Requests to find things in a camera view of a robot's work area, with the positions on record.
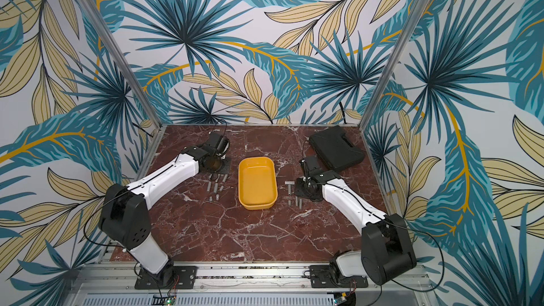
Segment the yellow plastic storage tray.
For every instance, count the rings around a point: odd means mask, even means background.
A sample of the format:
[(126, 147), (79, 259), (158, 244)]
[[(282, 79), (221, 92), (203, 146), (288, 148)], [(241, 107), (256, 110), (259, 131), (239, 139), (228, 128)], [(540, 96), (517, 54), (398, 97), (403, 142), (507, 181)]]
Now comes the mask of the yellow plastic storage tray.
[(276, 172), (268, 157), (249, 157), (239, 163), (239, 202), (249, 211), (271, 208), (278, 198)]

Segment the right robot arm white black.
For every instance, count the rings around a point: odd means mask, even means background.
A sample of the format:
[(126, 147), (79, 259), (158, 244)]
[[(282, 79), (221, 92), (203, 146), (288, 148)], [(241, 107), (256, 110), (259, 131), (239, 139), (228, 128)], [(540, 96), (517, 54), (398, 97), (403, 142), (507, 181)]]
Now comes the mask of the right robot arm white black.
[(359, 251), (337, 254), (332, 259), (335, 278), (367, 277), (382, 286), (416, 266), (416, 254), (402, 217), (388, 215), (365, 201), (337, 172), (321, 168), (317, 157), (301, 159), (300, 166), (303, 176), (296, 180), (296, 195), (332, 204), (361, 235)]

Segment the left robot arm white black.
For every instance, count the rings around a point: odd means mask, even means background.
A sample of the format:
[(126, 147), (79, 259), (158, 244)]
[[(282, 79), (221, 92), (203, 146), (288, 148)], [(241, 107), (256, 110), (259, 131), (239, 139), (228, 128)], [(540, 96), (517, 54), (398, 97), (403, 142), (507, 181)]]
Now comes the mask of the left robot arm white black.
[(185, 147), (153, 173), (127, 185), (113, 184), (106, 191), (99, 229), (133, 256), (146, 274), (170, 281), (173, 261), (152, 236), (152, 209), (184, 181), (221, 173), (229, 166), (229, 146), (225, 135), (211, 133), (204, 143)]

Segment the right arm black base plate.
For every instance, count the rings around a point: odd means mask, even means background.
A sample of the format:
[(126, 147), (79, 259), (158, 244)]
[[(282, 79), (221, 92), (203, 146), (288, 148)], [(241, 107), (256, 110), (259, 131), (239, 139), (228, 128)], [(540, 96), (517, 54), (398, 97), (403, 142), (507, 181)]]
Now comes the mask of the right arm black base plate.
[(367, 288), (368, 279), (364, 276), (344, 276), (334, 264), (310, 265), (304, 272), (310, 279), (312, 288)]

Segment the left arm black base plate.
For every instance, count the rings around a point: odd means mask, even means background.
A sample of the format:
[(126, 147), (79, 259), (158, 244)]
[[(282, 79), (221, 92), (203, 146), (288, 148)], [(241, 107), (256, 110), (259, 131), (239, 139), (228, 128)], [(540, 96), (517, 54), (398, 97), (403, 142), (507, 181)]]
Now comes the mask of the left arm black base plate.
[(140, 269), (135, 282), (136, 290), (191, 290), (197, 275), (197, 266), (173, 266), (169, 278), (155, 278), (145, 269)]

